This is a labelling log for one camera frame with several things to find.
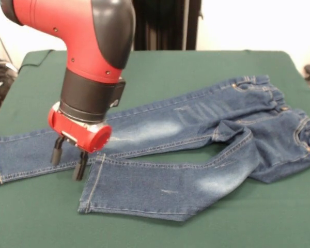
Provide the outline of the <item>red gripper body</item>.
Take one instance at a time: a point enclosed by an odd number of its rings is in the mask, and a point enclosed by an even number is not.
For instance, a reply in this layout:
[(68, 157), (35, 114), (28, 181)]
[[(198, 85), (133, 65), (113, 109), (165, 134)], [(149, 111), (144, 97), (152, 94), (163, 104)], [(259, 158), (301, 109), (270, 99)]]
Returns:
[(48, 124), (56, 133), (89, 153), (101, 150), (112, 134), (112, 128), (105, 122), (87, 124), (68, 118), (59, 110), (59, 102), (51, 107)]

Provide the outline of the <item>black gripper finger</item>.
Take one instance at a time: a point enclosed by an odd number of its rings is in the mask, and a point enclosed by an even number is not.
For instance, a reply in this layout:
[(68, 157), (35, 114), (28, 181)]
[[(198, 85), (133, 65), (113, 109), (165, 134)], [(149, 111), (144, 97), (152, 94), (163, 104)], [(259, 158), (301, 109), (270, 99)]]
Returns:
[(73, 180), (81, 181), (83, 179), (84, 171), (88, 162), (88, 152), (82, 151), (80, 153), (80, 159), (78, 164), (75, 166), (73, 173)]
[(62, 145), (65, 141), (65, 138), (62, 136), (59, 136), (54, 144), (52, 156), (51, 156), (51, 164), (52, 165), (58, 165), (60, 163), (61, 154), (62, 154)]

